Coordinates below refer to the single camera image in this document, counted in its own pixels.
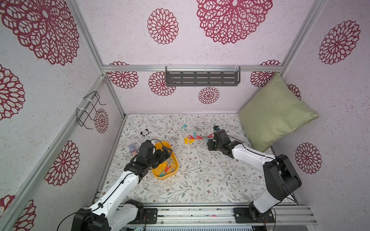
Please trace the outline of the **yellow plastic storage box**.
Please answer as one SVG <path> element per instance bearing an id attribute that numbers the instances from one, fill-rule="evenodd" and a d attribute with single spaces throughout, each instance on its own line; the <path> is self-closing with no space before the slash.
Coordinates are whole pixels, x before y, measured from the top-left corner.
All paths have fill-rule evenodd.
<path id="1" fill-rule="evenodd" d="M 164 146 L 167 147 L 168 149 L 171 149 L 172 151 L 170 158 L 168 158 L 165 162 L 163 162 L 157 168 L 152 170 L 153 175 L 159 180 L 164 180 L 166 178 L 174 176 L 179 170 L 180 165 L 175 156 L 175 153 L 173 152 L 171 145 L 166 141 L 161 141 L 157 142 L 155 146 L 157 149 L 161 150 L 162 147 Z"/>

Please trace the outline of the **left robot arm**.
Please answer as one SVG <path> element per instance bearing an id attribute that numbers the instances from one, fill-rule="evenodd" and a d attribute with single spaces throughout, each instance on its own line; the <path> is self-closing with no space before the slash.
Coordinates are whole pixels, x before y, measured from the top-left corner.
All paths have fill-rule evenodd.
<path id="1" fill-rule="evenodd" d="M 156 169 L 171 157 L 172 148 L 161 141 L 158 145 L 153 140 L 143 142 L 106 194 L 88 209 L 81 208 L 73 214 L 71 230 L 119 231 L 129 223 L 145 223 L 143 203 L 130 199 L 121 209 L 119 206 L 150 170 Z"/>

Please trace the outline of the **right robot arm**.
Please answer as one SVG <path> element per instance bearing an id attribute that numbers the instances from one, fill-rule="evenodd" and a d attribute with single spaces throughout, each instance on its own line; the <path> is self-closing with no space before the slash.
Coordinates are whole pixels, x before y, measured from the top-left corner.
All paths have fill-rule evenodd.
<path id="1" fill-rule="evenodd" d="M 302 186 L 297 171 L 286 155 L 267 155 L 247 147 L 238 139 L 232 141 L 219 126 L 214 126 L 213 138 L 207 141 L 207 146 L 209 151 L 219 151 L 263 171 L 266 190 L 249 205 L 250 214 L 255 217 L 266 213 Z"/>

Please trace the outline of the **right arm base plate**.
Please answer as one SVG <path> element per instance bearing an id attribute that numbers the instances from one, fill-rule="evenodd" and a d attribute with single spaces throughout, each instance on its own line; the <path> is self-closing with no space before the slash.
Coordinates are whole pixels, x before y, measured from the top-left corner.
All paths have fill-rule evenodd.
<path id="1" fill-rule="evenodd" d="M 274 212 L 269 209 L 265 213 L 260 213 L 256 209 L 233 208 L 236 223 L 275 223 Z"/>

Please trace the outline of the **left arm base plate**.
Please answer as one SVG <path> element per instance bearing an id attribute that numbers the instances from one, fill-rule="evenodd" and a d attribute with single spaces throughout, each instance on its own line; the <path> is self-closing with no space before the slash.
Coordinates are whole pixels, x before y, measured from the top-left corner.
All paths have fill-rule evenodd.
<path id="1" fill-rule="evenodd" d="M 157 208 L 144 208 L 138 212 L 137 217 L 128 225 L 156 224 L 158 218 Z"/>

